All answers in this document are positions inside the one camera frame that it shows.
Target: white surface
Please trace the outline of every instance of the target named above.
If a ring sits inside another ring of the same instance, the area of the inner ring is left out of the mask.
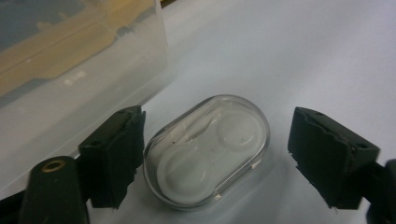
[[[141,170],[119,211],[92,223],[365,223],[328,209],[287,151],[295,106],[323,112],[396,158],[396,2],[177,0],[163,12],[179,78],[146,105],[146,139],[205,98],[229,93],[268,118],[276,166],[262,165],[227,197],[196,213],[167,208]]]

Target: clamp jaw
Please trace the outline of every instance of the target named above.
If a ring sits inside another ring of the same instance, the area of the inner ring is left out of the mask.
[[[143,161],[145,112],[124,108],[78,147],[79,157],[40,162],[25,191],[0,202],[0,223],[89,223],[92,207],[119,208]]]
[[[376,163],[374,144],[318,111],[296,107],[288,148],[329,207],[358,209],[364,197],[369,224],[396,223],[396,160]]]

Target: translucent plastic container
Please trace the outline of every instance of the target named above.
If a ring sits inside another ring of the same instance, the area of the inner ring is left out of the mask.
[[[251,102],[231,95],[209,98],[149,141],[146,182],[177,209],[213,202],[262,161],[269,133],[264,114]]]
[[[0,199],[163,86],[159,1],[2,1],[0,30]]]

